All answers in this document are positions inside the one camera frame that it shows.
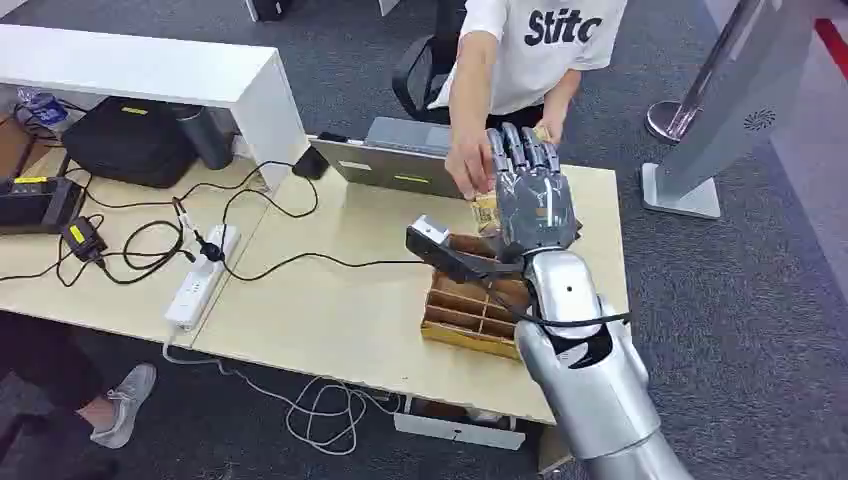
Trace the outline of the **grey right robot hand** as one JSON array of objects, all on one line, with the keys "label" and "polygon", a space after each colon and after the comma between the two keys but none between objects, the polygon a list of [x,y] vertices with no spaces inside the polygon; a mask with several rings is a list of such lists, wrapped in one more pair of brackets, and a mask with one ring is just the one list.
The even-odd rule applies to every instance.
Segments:
[{"label": "grey right robot hand", "polygon": [[509,122],[486,134],[495,168],[498,258],[512,262],[537,250],[570,247],[582,223],[557,148],[534,129]]}]

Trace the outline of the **person's left hand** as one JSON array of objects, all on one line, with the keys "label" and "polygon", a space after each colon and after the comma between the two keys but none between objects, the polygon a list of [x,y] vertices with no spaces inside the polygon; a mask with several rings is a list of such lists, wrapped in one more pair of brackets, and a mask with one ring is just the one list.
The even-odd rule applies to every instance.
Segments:
[{"label": "person's left hand", "polygon": [[561,123],[550,123],[542,119],[533,127],[533,132],[540,142],[558,147],[562,141],[562,129]]}]

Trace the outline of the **person's right hand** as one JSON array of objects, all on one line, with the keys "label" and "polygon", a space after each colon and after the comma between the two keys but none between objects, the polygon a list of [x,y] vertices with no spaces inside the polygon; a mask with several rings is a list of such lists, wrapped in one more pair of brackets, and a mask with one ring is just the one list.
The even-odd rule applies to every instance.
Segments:
[{"label": "person's right hand", "polygon": [[492,191],[495,186],[494,161],[486,132],[455,133],[445,169],[466,200]]}]

